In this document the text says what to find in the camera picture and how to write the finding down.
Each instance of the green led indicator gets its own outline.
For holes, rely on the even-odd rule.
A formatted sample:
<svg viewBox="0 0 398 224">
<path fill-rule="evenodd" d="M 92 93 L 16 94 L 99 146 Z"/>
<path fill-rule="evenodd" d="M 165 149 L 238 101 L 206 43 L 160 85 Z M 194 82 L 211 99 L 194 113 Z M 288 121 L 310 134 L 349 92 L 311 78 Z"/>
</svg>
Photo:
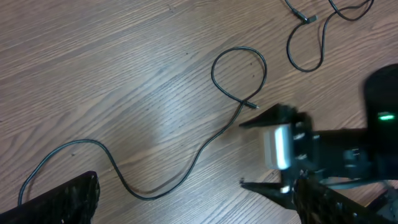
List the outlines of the green led indicator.
<svg viewBox="0 0 398 224">
<path fill-rule="evenodd" d="M 395 118 L 395 116 L 391 115 L 391 114 L 382 115 L 382 116 L 379 117 L 379 119 L 382 120 L 382 121 L 389 121 L 389 120 L 392 120 L 394 118 Z"/>
</svg>

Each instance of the wood grain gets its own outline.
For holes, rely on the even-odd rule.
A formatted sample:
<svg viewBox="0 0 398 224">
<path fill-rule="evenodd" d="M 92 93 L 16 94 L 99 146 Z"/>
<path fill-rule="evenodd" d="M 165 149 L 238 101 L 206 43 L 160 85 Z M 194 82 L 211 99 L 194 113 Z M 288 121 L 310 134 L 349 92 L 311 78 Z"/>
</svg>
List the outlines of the wood grain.
<svg viewBox="0 0 398 224">
<path fill-rule="evenodd" d="M 333 11 L 327 1 L 292 4 L 320 18 L 292 41 L 294 59 L 310 68 L 319 60 L 319 26 Z M 362 81 L 398 61 L 397 10 L 393 0 L 382 0 L 358 22 L 334 17 L 322 67 L 301 73 L 285 54 L 299 21 L 282 0 L 1 1 L 0 212 L 16 206 L 39 161 L 73 139 L 106 144 L 140 192 L 169 189 L 238 105 L 213 86 L 211 64 L 223 50 L 247 45 L 268 64 L 267 83 L 253 98 L 261 109 L 245 108 L 175 192 L 153 202 L 135 199 L 103 151 L 82 144 L 54 156 L 25 200 L 95 170 L 95 223 L 300 223 L 295 212 L 239 188 L 242 177 L 278 177 L 261 166 L 253 131 L 238 124 L 280 102 L 309 111 L 316 129 L 364 126 Z M 219 61 L 216 78 L 243 98 L 257 88 L 261 69 L 252 54 L 232 52 Z M 366 205 L 381 190 L 375 184 L 343 193 Z"/>
</svg>

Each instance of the green light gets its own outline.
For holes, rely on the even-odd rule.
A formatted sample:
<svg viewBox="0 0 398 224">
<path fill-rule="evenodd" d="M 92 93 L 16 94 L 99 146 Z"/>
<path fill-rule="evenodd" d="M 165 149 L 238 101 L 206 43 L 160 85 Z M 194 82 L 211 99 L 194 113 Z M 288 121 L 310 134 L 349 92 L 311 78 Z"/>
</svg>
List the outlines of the green light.
<svg viewBox="0 0 398 224">
<path fill-rule="evenodd" d="M 391 115 L 391 114 L 389 114 L 389 115 L 383 115 L 383 116 L 380 116 L 380 117 L 379 117 L 379 119 L 382 120 L 382 121 L 389 121 L 389 120 L 392 120 L 392 119 L 394 119 L 394 118 L 395 118 L 395 116 L 394 116 L 394 115 Z"/>
</svg>

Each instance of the wooden surface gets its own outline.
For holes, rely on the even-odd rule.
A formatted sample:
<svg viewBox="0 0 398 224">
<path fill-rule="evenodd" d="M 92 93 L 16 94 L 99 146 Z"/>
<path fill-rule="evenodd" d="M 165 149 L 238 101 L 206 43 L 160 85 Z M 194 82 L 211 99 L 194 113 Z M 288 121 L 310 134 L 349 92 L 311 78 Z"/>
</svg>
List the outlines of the wooden surface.
<svg viewBox="0 0 398 224">
<path fill-rule="evenodd" d="M 297 63 L 310 68 L 319 59 L 319 26 L 332 8 L 319 0 L 292 4 L 320 18 L 292 41 Z M 287 60 L 287 37 L 299 20 L 283 0 L 1 1 L 0 212 L 16 206 L 21 184 L 46 154 L 74 139 L 106 144 L 140 192 L 173 186 L 238 106 L 213 86 L 212 62 L 223 50 L 247 45 L 269 68 L 252 100 L 261 109 L 243 109 L 175 192 L 135 199 L 104 152 L 84 144 L 54 156 L 24 200 L 95 170 L 101 197 L 94 223 L 299 223 L 295 212 L 239 188 L 242 177 L 278 176 L 261 166 L 254 131 L 238 124 L 281 102 L 309 111 L 316 129 L 363 127 L 361 82 L 398 62 L 397 10 L 394 0 L 380 0 L 358 22 L 334 17 L 324 64 L 302 73 Z M 257 88 L 261 65 L 250 53 L 233 52 L 220 60 L 216 78 L 243 98 Z M 366 205 L 380 191 L 375 184 L 344 193 Z"/>
</svg>

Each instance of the wooden table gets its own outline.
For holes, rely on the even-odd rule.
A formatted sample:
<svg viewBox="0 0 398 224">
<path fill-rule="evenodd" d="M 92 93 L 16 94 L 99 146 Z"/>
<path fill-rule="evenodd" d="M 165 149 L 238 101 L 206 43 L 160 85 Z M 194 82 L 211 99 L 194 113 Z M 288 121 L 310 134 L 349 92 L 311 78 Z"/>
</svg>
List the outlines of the wooden table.
<svg viewBox="0 0 398 224">
<path fill-rule="evenodd" d="M 291 3 L 320 18 L 292 41 L 295 60 L 310 68 L 333 9 L 328 1 Z M 81 138 L 107 145 L 134 189 L 169 189 L 238 106 L 214 87 L 211 64 L 223 50 L 247 45 L 268 64 L 267 83 L 253 98 L 261 109 L 244 108 L 172 194 L 134 198 L 104 152 L 81 144 L 52 158 L 24 200 L 95 170 L 101 197 L 94 223 L 299 223 L 295 212 L 239 188 L 240 178 L 277 181 L 278 173 L 261 166 L 255 132 L 238 124 L 281 102 L 308 111 L 316 129 L 363 127 L 362 81 L 398 62 L 397 10 L 395 1 L 380 0 L 358 22 L 334 17 L 325 62 L 302 73 L 287 60 L 287 37 L 300 21 L 283 0 L 1 1 L 0 212 L 16 206 L 21 184 L 45 155 Z M 216 68 L 220 85 L 242 98 L 261 73 L 248 52 L 232 52 Z M 344 193 L 366 205 L 381 190 L 375 184 Z"/>
</svg>

